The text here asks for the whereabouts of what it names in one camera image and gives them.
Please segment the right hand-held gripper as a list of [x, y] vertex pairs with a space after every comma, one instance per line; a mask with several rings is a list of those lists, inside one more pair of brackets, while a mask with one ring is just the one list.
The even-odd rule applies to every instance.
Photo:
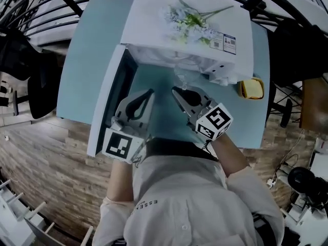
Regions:
[[[210, 99], [202, 88], [192, 86], [189, 89], [199, 95], [199, 104], [204, 105], [189, 117], [189, 126], [201, 137], [207, 140], [216, 140], [232, 124], [232, 115], [222, 103], [218, 104], [214, 99]], [[182, 112], [191, 114], [190, 91], [174, 86], [172, 95]]]

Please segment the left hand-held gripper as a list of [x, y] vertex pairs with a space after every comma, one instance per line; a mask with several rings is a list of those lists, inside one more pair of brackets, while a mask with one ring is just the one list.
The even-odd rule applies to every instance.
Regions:
[[105, 131], [101, 150], [104, 155], [128, 164], [137, 161], [150, 136], [148, 126], [154, 100], [155, 92], [149, 89], [132, 93], [120, 102]]

